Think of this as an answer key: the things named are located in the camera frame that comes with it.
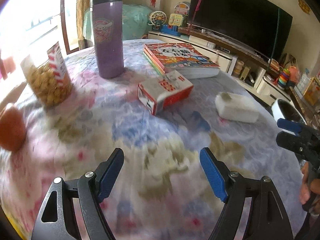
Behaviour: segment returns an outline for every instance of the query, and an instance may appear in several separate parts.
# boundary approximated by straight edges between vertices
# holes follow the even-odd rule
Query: water bottle
[[[124,71],[122,0],[92,0],[94,47],[99,74],[114,78]]]

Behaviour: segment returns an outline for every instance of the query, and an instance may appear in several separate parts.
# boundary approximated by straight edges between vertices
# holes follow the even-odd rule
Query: transparent plastic bag of snacks
[[[60,104],[70,95],[72,83],[59,43],[50,48],[47,54],[49,60],[38,67],[30,55],[23,59],[20,65],[37,98],[45,106],[50,107]]]

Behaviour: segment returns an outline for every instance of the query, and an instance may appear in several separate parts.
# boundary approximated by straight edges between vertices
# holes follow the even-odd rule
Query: red and white box
[[[152,115],[156,115],[166,106],[187,98],[192,88],[193,84],[174,70],[139,83],[138,99]]]

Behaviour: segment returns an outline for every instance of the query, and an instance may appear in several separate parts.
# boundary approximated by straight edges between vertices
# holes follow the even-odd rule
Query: metal bolt
[[[88,172],[85,173],[85,176],[87,178],[91,178],[93,175],[94,175],[93,171],[88,171]]]
[[[271,179],[268,176],[263,177],[264,182],[271,182]]]
[[[238,177],[239,176],[239,172],[237,171],[230,171],[230,175],[234,178]]]
[[[58,184],[58,183],[60,183],[62,181],[62,179],[60,178],[60,177],[56,177],[54,180],[53,180],[53,182],[55,183],[55,184]]]

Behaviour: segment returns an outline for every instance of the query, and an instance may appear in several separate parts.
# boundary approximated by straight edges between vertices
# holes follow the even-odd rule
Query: black tv screen
[[[191,0],[191,23],[198,0]],[[194,25],[221,33],[270,58],[279,60],[287,42],[292,16],[268,0],[202,0]]]

